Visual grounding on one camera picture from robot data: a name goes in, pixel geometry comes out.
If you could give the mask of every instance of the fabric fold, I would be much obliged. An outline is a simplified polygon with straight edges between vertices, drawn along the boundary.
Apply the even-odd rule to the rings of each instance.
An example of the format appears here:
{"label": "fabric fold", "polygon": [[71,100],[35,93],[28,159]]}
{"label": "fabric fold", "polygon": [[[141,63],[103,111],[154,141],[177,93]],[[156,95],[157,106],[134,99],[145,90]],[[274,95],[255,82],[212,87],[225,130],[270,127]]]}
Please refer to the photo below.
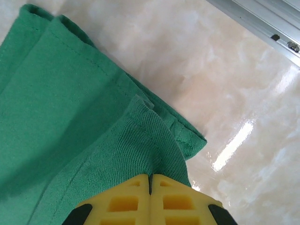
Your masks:
{"label": "fabric fold", "polygon": [[0,71],[5,223],[61,224],[78,201],[140,173],[190,185],[185,160],[204,137],[67,17],[23,6]]}

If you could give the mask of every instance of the table surface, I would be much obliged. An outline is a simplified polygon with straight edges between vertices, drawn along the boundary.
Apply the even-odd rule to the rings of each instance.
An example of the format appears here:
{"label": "table surface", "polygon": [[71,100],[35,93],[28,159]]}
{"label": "table surface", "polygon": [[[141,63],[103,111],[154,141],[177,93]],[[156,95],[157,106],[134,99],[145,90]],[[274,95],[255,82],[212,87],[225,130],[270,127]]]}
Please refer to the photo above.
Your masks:
{"label": "table surface", "polygon": [[208,140],[193,188],[240,224],[300,224],[300,69],[205,0],[0,0],[0,43],[26,2],[77,23]]}

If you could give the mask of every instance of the metal frame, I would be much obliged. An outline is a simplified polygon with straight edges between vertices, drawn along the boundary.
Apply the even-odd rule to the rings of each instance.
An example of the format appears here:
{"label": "metal frame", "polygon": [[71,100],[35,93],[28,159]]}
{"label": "metal frame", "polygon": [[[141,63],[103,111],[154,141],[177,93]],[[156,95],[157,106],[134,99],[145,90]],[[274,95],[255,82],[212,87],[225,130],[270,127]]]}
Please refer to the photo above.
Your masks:
{"label": "metal frame", "polygon": [[[300,67],[300,1],[207,0]],[[280,39],[271,37],[279,35]]]}

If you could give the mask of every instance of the yellow plastic part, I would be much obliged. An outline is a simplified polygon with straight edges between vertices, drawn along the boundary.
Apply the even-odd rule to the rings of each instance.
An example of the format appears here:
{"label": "yellow plastic part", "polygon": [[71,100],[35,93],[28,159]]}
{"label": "yellow plastic part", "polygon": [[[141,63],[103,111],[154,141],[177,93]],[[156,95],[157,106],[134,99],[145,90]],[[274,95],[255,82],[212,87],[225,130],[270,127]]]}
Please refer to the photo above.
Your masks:
{"label": "yellow plastic part", "polygon": [[84,225],[217,225],[208,205],[222,203],[175,180],[135,176],[78,205],[91,204]]}

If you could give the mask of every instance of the folded fabric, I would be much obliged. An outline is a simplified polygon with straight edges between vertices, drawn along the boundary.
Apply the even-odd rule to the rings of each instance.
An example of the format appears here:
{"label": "folded fabric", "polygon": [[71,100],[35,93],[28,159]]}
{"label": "folded fabric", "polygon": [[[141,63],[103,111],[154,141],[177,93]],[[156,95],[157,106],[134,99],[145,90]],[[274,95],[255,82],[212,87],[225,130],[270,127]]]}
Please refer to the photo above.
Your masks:
{"label": "folded fabric", "polygon": [[0,218],[58,225],[141,173],[190,185],[206,140],[64,16],[34,5],[0,47]]}

